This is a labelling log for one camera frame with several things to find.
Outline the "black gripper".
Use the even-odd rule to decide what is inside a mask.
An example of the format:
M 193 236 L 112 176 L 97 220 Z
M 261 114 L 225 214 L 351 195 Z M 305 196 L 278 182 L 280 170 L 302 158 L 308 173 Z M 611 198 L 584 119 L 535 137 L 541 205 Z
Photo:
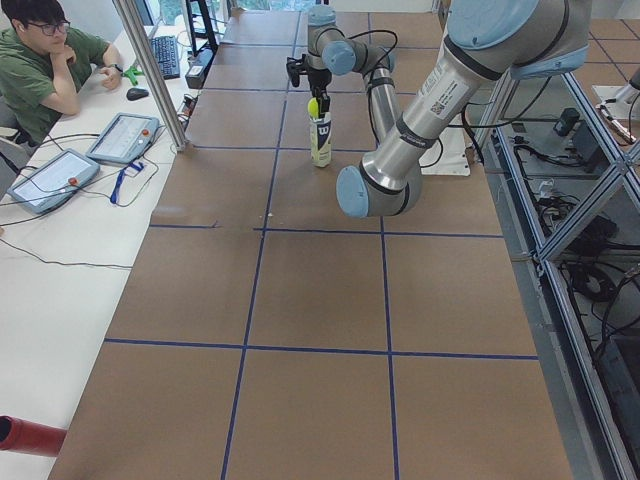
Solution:
M 330 96 L 327 87 L 331 83 L 331 72 L 328 69 L 307 68 L 307 77 L 311 95 L 318 98 L 318 115 L 325 116 L 330 111 Z

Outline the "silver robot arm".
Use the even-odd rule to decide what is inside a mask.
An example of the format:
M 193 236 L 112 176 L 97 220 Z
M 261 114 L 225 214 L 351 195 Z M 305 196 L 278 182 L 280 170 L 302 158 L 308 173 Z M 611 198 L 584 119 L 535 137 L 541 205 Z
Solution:
M 454 1 L 441 55 L 406 109 L 400 109 L 387 49 L 347 38 L 335 10 L 308 13 L 304 65 L 324 91 L 332 76 L 357 72 L 371 95 L 379 139 L 358 166 L 337 177 L 341 210 L 355 218 L 410 210 L 422 189 L 420 158 L 479 87 L 499 80 L 544 78 L 573 71 L 586 60 L 589 1 Z

